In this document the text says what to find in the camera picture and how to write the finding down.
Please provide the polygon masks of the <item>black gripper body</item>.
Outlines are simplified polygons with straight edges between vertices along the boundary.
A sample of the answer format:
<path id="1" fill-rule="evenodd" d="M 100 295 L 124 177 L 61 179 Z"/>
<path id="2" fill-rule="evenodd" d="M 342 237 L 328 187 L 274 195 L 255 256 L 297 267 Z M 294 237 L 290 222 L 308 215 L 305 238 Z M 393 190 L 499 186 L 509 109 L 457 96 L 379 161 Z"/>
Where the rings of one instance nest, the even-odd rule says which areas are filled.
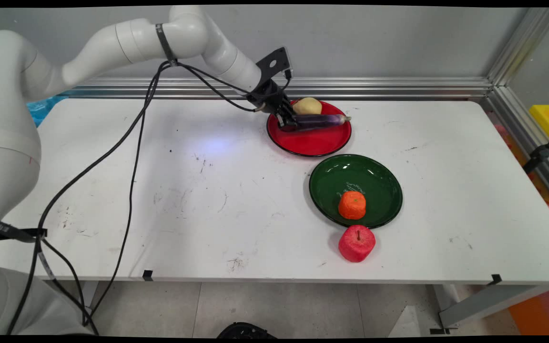
<path id="1" fill-rule="evenodd" d="M 282 99 L 288 99 L 285 90 L 289 84 L 290 80 L 287 80 L 283 87 L 276 84 L 274 80 L 264 82 L 253 92 L 247 94 L 247 101 L 255 106 L 254 111 L 276 114 L 278 111 L 282 111 Z"/>

